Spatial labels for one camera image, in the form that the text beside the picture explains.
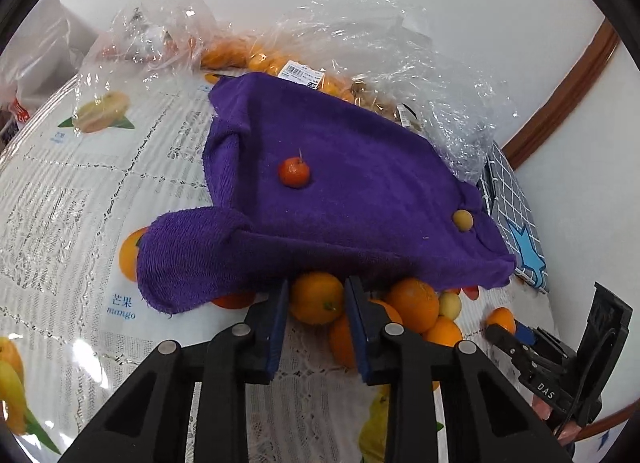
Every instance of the wooden edge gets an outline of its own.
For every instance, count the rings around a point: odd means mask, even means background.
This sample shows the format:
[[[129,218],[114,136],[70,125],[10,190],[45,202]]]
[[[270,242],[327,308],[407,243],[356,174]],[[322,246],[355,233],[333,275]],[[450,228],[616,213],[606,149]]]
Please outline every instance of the wooden edge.
[[[582,101],[604,71],[619,42],[616,30],[605,19],[587,49],[546,104],[502,148],[514,170],[554,133]]]
[[[628,420],[635,411],[640,411],[640,399],[636,400],[631,405],[626,406],[624,409],[620,409],[617,413],[607,416],[604,419],[594,421],[590,425],[587,425],[580,431],[575,438],[576,441],[587,439],[593,436],[597,436],[606,430],[612,429],[616,425],[620,425],[623,421]]]

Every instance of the grid patterned bag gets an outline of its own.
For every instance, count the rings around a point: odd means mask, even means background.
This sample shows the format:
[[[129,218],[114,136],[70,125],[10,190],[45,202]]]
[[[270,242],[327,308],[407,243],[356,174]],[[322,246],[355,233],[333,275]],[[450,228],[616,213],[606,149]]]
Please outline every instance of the grid patterned bag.
[[[545,257],[529,203],[495,141],[489,150],[478,188],[486,211],[498,225],[507,249],[516,256],[516,275],[529,286],[548,293]]]

